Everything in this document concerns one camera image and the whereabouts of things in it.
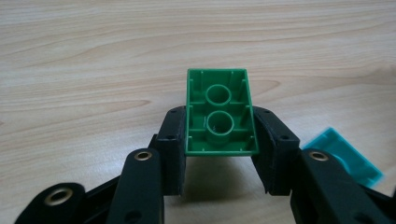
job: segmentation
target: green building block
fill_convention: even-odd
[[[259,153],[246,69],[189,69],[186,156]]]

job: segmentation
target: teal building block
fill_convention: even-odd
[[[246,69],[189,69],[186,156],[259,152]]]
[[[364,158],[359,151],[335,129],[329,128],[308,143],[304,149],[314,148],[331,153],[339,160],[346,171],[359,184],[373,187],[381,178],[382,173]]]

